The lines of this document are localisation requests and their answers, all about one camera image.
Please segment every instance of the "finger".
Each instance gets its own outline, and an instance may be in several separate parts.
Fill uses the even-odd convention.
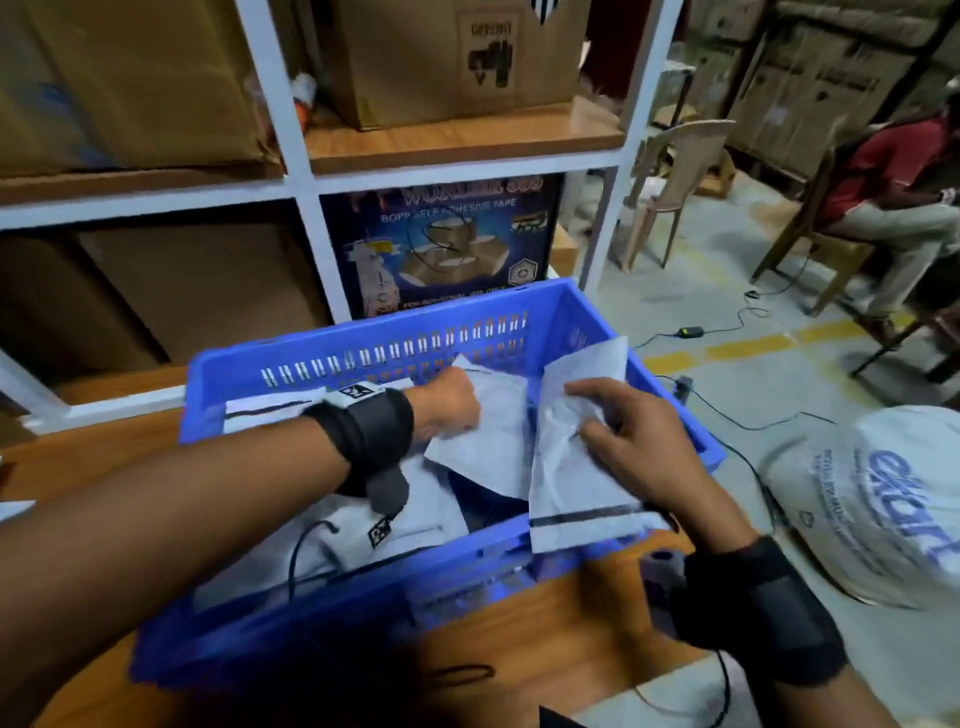
[[[608,376],[598,376],[592,379],[578,379],[564,385],[566,393],[578,397],[589,397],[594,400],[618,401],[632,397],[636,392],[625,381],[617,381]]]
[[[587,420],[580,425],[580,439],[611,470],[618,471],[625,464],[630,445],[599,420]]]

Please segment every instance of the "blue plastic crate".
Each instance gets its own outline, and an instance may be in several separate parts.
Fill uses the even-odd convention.
[[[572,280],[559,279],[204,352],[190,365],[180,441],[219,435],[229,400],[320,385],[338,388],[359,379],[424,381],[458,353],[536,383],[546,364],[615,335]],[[708,471],[720,465],[722,447],[643,368],[635,352],[627,380],[671,400]],[[536,386],[531,390],[535,396]],[[303,650],[305,629],[314,636],[343,635],[376,624],[402,638],[642,536],[534,554],[528,519],[521,515],[346,574],[292,604],[286,603],[284,590],[273,590],[196,613],[188,595],[140,628],[131,675],[172,689],[236,688]]]

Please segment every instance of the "red shirt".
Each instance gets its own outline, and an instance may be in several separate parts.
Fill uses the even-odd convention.
[[[821,225],[835,223],[891,182],[909,187],[948,145],[947,124],[937,117],[881,129],[853,153],[827,193],[818,215]]]

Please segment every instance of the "tape roll illustration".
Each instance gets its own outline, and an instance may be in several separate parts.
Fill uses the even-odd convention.
[[[408,253],[400,277],[411,285],[453,285],[495,276],[510,255],[510,248],[495,235],[471,240],[462,253],[424,245]]]
[[[477,226],[471,217],[449,217],[430,223],[423,234],[436,243],[435,247],[464,254],[470,240],[477,236]]]

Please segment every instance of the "left hand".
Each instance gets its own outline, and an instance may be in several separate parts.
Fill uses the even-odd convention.
[[[428,383],[406,390],[414,408],[414,439],[454,434],[480,423],[480,402],[460,367],[446,367]]]

